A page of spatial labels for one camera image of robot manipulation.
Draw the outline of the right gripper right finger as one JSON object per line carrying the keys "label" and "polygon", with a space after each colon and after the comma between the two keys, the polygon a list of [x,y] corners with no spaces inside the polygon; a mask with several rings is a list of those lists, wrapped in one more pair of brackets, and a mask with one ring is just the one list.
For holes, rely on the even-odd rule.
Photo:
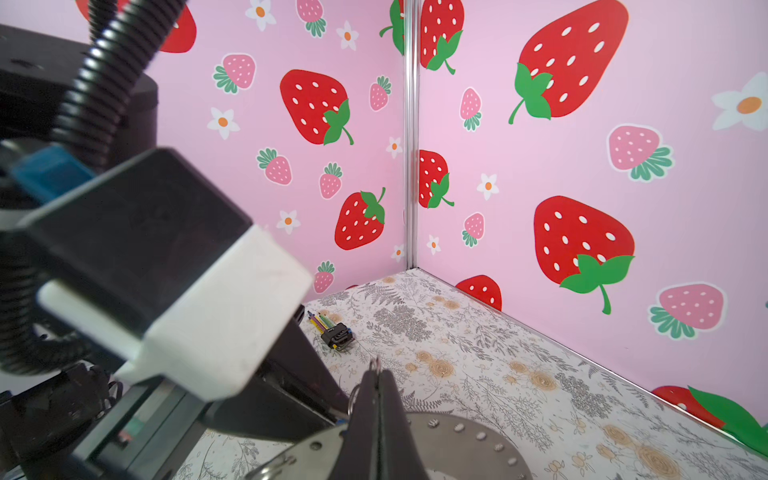
{"label": "right gripper right finger", "polygon": [[418,454],[394,375],[378,374],[378,431],[375,478],[384,480],[427,480],[426,468]]}

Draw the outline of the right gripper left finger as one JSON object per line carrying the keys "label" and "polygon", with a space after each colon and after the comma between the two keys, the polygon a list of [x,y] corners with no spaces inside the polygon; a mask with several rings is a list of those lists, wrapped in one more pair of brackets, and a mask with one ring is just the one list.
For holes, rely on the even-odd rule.
{"label": "right gripper left finger", "polygon": [[373,479],[377,469],[379,395],[378,375],[362,377],[339,456],[329,479]]}

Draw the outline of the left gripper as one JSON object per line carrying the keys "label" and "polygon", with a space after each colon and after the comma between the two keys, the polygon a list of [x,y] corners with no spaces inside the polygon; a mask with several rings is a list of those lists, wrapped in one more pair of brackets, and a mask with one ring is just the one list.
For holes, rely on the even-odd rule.
{"label": "left gripper", "polygon": [[1,395],[1,473],[28,479],[171,479],[203,434],[298,442],[348,418],[349,397],[288,323],[237,395],[205,403],[151,379],[128,391],[78,364]]}

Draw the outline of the perforated metal ring disc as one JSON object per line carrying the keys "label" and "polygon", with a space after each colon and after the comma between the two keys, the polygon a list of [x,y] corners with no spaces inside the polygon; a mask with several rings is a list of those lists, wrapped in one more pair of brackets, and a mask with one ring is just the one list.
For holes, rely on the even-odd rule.
{"label": "perforated metal ring disc", "polygon": [[[503,435],[469,419],[406,414],[430,479],[532,479],[523,454]],[[335,426],[284,450],[246,479],[325,479],[341,453],[347,426]]]}

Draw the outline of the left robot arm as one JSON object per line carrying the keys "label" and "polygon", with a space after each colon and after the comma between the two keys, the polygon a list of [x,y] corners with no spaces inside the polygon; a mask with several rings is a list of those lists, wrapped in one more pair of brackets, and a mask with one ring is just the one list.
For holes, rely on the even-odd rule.
{"label": "left robot arm", "polygon": [[130,125],[182,1],[89,5],[47,136],[1,144],[1,473],[170,479],[204,431],[287,441],[249,479],[327,479],[345,395],[301,330],[308,272],[154,127]]}

